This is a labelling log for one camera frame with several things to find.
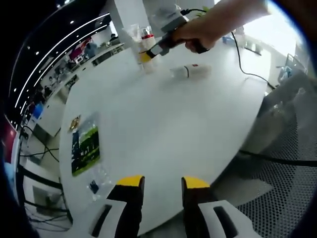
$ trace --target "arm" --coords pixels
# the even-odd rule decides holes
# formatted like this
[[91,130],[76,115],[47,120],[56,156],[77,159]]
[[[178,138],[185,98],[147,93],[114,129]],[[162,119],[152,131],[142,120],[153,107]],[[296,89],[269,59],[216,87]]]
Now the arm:
[[186,47],[195,51],[191,39],[199,39],[210,49],[223,35],[244,24],[268,15],[264,0],[222,0],[205,16],[192,20],[174,32],[174,40],[185,39]]

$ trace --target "human hand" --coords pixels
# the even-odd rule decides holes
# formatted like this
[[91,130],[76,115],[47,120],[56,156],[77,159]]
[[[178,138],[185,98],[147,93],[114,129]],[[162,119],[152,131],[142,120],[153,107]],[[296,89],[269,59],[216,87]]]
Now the human hand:
[[185,47],[194,53],[196,53],[194,39],[198,39],[206,49],[211,49],[220,37],[221,35],[213,34],[210,31],[210,26],[204,17],[189,21],[173,33],[174,41],[183,39]]

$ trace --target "black cable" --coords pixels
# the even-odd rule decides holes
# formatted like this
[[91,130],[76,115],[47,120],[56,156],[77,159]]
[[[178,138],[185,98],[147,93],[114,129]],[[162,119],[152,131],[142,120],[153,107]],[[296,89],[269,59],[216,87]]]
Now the black cable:
[[284,159],[273,158],[266,155],[254,154],[249,151],[239,150],[239,152],[245,155],[251,155],[255,157],[256,159],[266,160],[266,161],[284,164],[284,165],[317,167],[317,161],[313,161],[313,160],[284,160]]
[[37,222],[37,223],[42,223],[42,222],[45,223],[45,222],[50,222],[50,221],[59,222],[59,221],[65,221],[65,220],[67,220],[67,215],[60,215],[60,216],[53,217],[53,218],[46,219],[46,220],[37,220],[37,219],[33,219],[33,218],[31,218],[31,219],[33,220],[33,222]]
[[58,227],[58,228],[61,228],[61,229],[69,230],[69,228],[62,227],[62,226],[59,226],[59,225],[55,225],[55,224],[52,224],[52,223],[49,223],[49,222],[41,222],[41,221],[34,220],[34,219],[30,219],[30,221],[31,222],[37,222],[37,223],[44,223],[44,224],[50,225],[52,227]]
[[274,87],[272,84],[270,84],[265,78],[263,78],[263,77],[261,77],[261,76],[259,76],[259,75],[257,75],[257,74],[246,73],[246,72],[242,69],[242,66],[241,66],[241,57],[240,57],[240,51],[239,51],[238,43],[237,43],[236,37],[234,36],[233,32],[231,32],[231,34],[232,34],[232,36],[233,36],[234,43],[235,43],[235,45],[236,45],[237,52],[238,52],[238,60],[239,60],[240,70],[241,70],[244,74],[246,74],[246,75],[252,75],[252,76],[259,77],[260,79],[263,79],[263,80],[267,83],[267,85],[268,85],[272,90],[274,90],[275,87]]
[[[29,213],[31,213],[32,216],[36,217],[36,218],[39,218],[39,219],[42,219],[43,217],[40,217],[38,215],[35,215],[34,213],[32,213],[27,207],[24,207]],[[41,223],[41,222],[49,222],[49,221],[53,221],[55,219],[58,219],[58,218],[61,218],[61,217],[67,217],[67,215],[60,215],[60,216],[56,216],[56,217],[53,217],[53,218],[49,218],[49,219],[46,219],[46,220],[37,220],[37,219],[33,219],[31,217],[29,217],[30,219],[32,220],[37,220],[38,223]]]
[[44,228],[35,227],[35,226],[34,226],[34,228],[39,229],[39,230],[49,231],[49,232],[66,232],[66,231],[68,231],[67,229],[65,229],[63,231],[57,231],[57,230],[44,229]]
[[45,150],[44,152],[41,153],[36,153],[36,154],[30,154],[30,155],[20,155],[21,157],[30,157],[30,156],[35,156],[35,155],[44,155],[46,154],[49,150]]
[[[28,128],[28,129],[33,133],[33,130],[32,130],[30,127],[28,127],[27,125],[24,125],[24,126],[22,127],[22,130],[23,130],[24,128]],[[59,160],[52,154],[52,152],[51,152],[50,149],[46,146],[46,144],[43,143],[41,140],[39,140],[39,141],[44,145],[44,147],[48,150],[48,152],[51,154],[51,156],[52,156],[57,162],[59,162]]]
[[[181,10],[181,14],[182,15],[187,15],[188,13],[190,13],[191,11],[201,11],[201,12],[205,12],[205,10],[201,10],[201,9],[196,9],[196,8],[193,8],[193,9],[185,9],[185,10]],[[240,57],[240,51],[239,51],[239,47],[238,47],[238,42],[233,34],[233,32],[231,32],[232,36],[233,36],[233,40],[234,40],[234,43],[236,45],[236,48],[237,48],[237,53],[238,53],[238,60],[239,60],[239,67],[240,67],[240,70],[245,74],[245,75],[251,75],[251,76],[255,76],[255,77],[259,77],[260,79],[264,80],[267,85],[272,89],[274,90],[275,87],[273,85],[271,85],[265,78],[257,75],[257,74],[253,74],[253,73],[246,73],[243,69],[242,69],[242,66],[241,66],[241,57]]]
[[[191,11],[201,11],[201,12],[205,12],[205,10],[201,10],[201,9],[185,9],[185,10],[181,10],[181,14],[182,15],[187,15],[188,13],[190,13]],[[251,75],[251,76],[255,76],[255,77],[259,77],[260,79],[264,80],[267,85],[274,90],[275,87],[273,85],[271,85],[265,78],[257,75],[257,74],[253,74],[253,73],[246,73],[241,66],[241,56],[240,56],[240,51],[239,51],[239,47],[238,47],[238,42],[237,39],[235,38],[233,32],[231,32],[234,43],[236,45],[236,49],[237,49],[237,53],[238,53],[238,60],[239,60],[239,67],[240,70],[245,74],[245,75]],[[262,160],[266,160],[266,161],[271,161],[271,162],[275,162],[275,163],[279,163],[279,164],[285,164],[285,165],[295,165],[295,166],[308,166],[308,167],[317,167],[317,161],[311,161],[311,160],[307,160],[307,161],[303,161],[303,160],[283,160],[283,159],[278,159],[278,158],[273,158],[273,157],[269,157],[269,156],[265,156],[265,155],[260,155],[260,154],[254,154],[248,151],[239,151],[242,154],[246,154],[246,155],[251,155],[257,159],[262,159]]]

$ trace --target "plastic bottle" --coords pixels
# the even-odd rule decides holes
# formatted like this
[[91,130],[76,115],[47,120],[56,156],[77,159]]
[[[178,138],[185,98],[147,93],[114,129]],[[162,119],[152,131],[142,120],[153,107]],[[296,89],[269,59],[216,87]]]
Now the plastic bottle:
[[188,64],[170,69],[172,77],[183,78],[206,78],[211,74],[211,65],[209,64]]

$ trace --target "round table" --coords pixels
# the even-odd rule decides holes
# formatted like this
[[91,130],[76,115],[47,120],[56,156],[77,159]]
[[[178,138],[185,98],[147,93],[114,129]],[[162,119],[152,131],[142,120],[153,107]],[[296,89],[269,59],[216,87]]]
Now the round table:
[[[268,78],[270,54],[240,49],[243,68]],[[244,75],[235,47],[218,42],[198,55],[178,46],[144,74],[126,49],[86,72],[72,87],[60,132],[60,174],[73,218],[94,200],[87,188],[91,169],[71,173],[71,121],[98,115],[102,163],[113,184],[123,177],[145,176],[139,234],[182,210],[181,178],[210,184],[226,168],[246,139],[261,106],[266,83]],[[208,63],[204,79],[172,78],[169,68]]]

